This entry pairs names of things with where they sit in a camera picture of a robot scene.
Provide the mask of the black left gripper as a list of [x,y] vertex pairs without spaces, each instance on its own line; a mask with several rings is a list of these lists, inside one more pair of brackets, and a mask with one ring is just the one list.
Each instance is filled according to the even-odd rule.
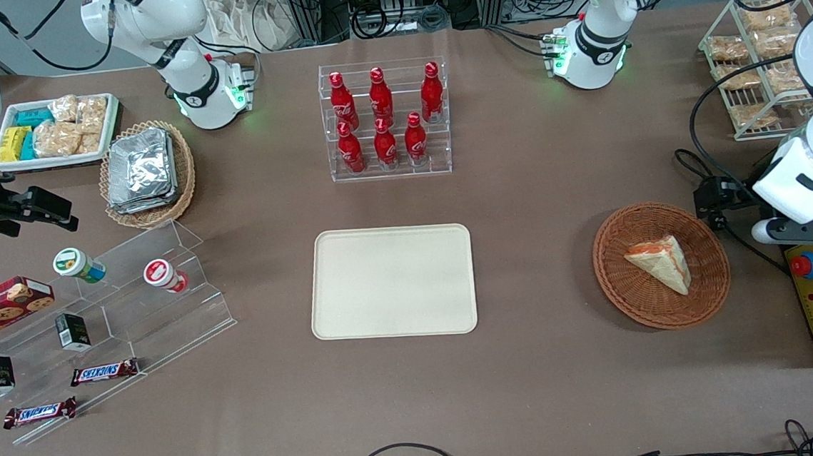
[[697,215],[738,211],[744,208],[760,206],[758,197],[744,188],[737,179],[716,177],[712,180],[701,180],[693,191]]

